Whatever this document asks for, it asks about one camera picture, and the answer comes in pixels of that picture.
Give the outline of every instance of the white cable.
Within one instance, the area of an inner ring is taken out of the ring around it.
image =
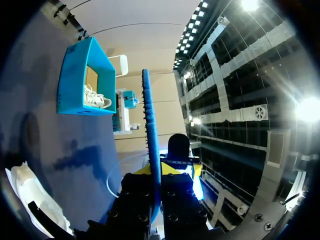
[[[109,187],[109,177],[110,177],[111,173],[113,172],[113,170],[115,169],[115,167],[118,166],[120,163],[126,162],[126,161],[131,160],[131,159],[136,158],[136,157],[146,156],[146,155],[147,154],[138,154],[138,155],[134,155],[134,156],[128,156],[128,157],[125,157],[124,159],[118,161],[115,165],[113,165],[113,167],[111,168],[108,176],[106,177],[106,188],[108,189],[109,193],[111,193],[116,198],[119,198],[119,196],[116,195],[113,191],[111,191],[111,189]]]

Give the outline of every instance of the yellow object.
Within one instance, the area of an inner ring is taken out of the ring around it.
[[[194,176],[195,177],[201,175],[201,170],[202,170],[201,164],[193,164],[193,169],[194,169]]]
[[[164,162],[161,162],[161,167],[162,167],[162,175],[181,174],[181,172],[175,170],[173,167],[165,164]],[[134,174],[151,174],[150,164],[147,164],[144,168],[139,169]]]

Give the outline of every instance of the black cable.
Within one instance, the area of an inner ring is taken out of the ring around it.
[[[286,205],[288,202],[290,202],[292,199],[295,199],[296,197],[299,197],[300,193],[297,193],[296,195],[293,195],[292,197],[290,197],[289,199],[287,199],[286,201],[284,201],[282,203],[282,205]]]

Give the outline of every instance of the white panel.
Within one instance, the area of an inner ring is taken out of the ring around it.
[[[180,25],[140,24],[113,28],[94,36],[111,57],[130,51],[175,49],[181,30]]]
[[[124,52],[128,59],[128,75],[141,74],[142,69],[149,69],[150,73],[172,73],[175,50],[174,48]]]
[[[183,31],[198,4],[199,0],[91,0],[72,14],[90,34],[143,23],[176,24]]]
[[[83,4],[84,2],[86,2],[87,0],[61,0],[61,2],[63,4],[66,4],[66,7],[68,9],[73,9],[74,7]]]
[[[215,85],[214,76],[212,74],[208,76],[204,81],[206,83],[207,88],[210,88],[213,85]]]
[[[194,97],[196,98],[201,93],[200,85],[195,86],[193,89],[194,89]]]
[[[200,83],[200,91],[201,93],[203,93],[204,91],[206,91],[208,89],[206,81],[203,81]]]

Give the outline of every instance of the white cloth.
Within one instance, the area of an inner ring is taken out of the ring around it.
[[[34,201],[53,222],[60,228],[73,235],[70,222],[63,214],[62,208],[53,200],[39,182],[37,176],[31,171],[27,164],[14,166],[11,171],[5,169],[11,187],[17,197],[21,200],[25,210],[30,216],[33,225],[49,238],[53,236],[41,225],[28,208],[28,204]]]

